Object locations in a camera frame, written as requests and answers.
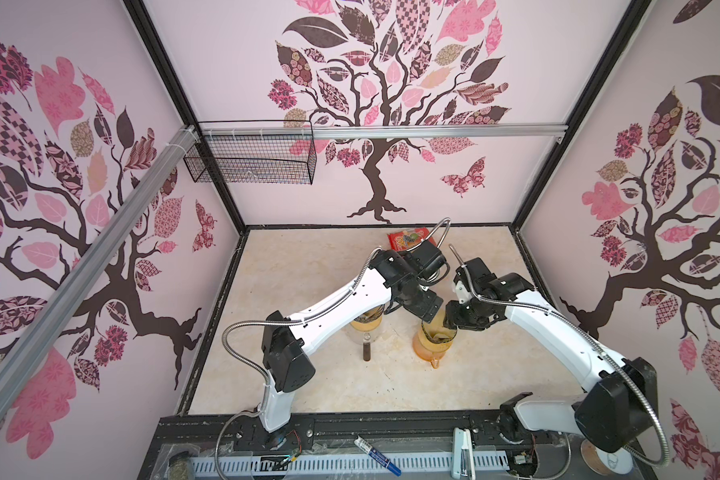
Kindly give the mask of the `orange glass pitcher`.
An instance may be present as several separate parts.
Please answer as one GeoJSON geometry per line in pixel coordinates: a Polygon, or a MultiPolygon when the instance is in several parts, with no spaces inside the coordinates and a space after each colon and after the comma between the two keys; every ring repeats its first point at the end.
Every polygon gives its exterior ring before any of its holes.
{"type": "Polygon", "coordinates": [[[418,341],[417,336],[413,339],[412,342],[414,353],[423,361],[429,363],[433,369],[438,369],[440,367],[440,364],[445,357],[446,353],[449,348],[446,351],[430,351],[428,349],[425,349],[418,341]]]}

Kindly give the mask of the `brown paper coffee filter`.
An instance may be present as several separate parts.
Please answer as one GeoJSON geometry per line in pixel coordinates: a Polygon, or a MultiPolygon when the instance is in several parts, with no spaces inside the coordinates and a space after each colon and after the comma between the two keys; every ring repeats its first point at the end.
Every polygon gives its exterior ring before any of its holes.
{"type": "Polygon", "coordinates": [[[368,324],[368,323],[377,321],[378,319],[380,319],[383,316],[384,310],[385,310],[384,306],[378,306],[373,309],[370,309],[370,310],[364,312],[363,314],[361,314],[360,316],[358,316],[355,319],[355,322],[358,322],[361,324],[368,324]]]}

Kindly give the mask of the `clear glass carafe brown handle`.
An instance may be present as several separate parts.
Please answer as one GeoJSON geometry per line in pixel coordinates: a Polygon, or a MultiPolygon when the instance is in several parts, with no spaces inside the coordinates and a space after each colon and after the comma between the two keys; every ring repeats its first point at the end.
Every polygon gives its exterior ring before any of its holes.
{"type": "Polygon", "coordinates": [[[382,328],[378,327],[369,331],[357,330],[351,327],[348,332],[350,340],[361,349],[364,362],[371,362],[373,358],[373,345],[380,338],[382,328]]]}

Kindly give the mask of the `green glass dripper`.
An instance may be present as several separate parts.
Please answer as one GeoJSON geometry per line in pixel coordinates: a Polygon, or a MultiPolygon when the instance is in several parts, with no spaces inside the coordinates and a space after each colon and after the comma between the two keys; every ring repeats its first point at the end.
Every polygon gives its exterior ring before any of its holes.
{"type": "Polygon", "coordinates": [[[446,335],[444,333],[437,333],[434,337],[428,336],[425,332],[420,332],[417,336],[419,343],[430,351],[446,351],[448,350],[455,340],[454,335],[446,335]]]}

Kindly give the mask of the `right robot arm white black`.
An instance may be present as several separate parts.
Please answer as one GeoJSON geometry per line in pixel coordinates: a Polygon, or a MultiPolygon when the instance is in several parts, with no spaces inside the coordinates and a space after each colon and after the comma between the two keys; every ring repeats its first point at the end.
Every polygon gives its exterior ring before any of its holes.
{"type": "Polygon", "coordinates": [[[474,258],[456,269],[450,329],[484,331],[502,321],[520,327],[574,377],[579,394],[543,398],[521,393],[502,406],[505,435],[551,431],[583,437],[616,453],[649,429],[666,438],[657,403],[657,375],[642,358],[629,360],[604,346],[556,310],[517,273],[498,277],[474,258]]]}

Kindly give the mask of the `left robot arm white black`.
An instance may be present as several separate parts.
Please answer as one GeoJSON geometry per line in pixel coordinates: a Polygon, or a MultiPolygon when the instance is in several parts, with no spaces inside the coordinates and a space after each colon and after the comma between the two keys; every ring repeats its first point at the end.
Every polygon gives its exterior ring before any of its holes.
{"type": "Polygon", "coordinates": [[[377,248],[353,280],[324,300],[287,317],[271,314],[262,337],[267,380],[259,418],[264,429],[272,433],[290,421],[295,392],[316,373],[311,356],[362,314],[392,305],[432,322],[443,299],[431,287],[447,266],[441,250],[428,241],[402,252],[377,248]]]}

